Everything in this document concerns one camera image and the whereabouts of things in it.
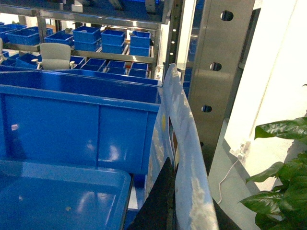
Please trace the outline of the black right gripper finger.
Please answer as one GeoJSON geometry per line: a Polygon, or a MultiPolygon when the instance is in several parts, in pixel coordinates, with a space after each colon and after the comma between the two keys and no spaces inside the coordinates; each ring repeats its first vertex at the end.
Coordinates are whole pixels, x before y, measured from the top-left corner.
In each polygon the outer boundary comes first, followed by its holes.
{"type": "Polygon", "coordinates": [[[173,230],[175,213],[174,167],[168,157],[129,230],[173,230]]]}

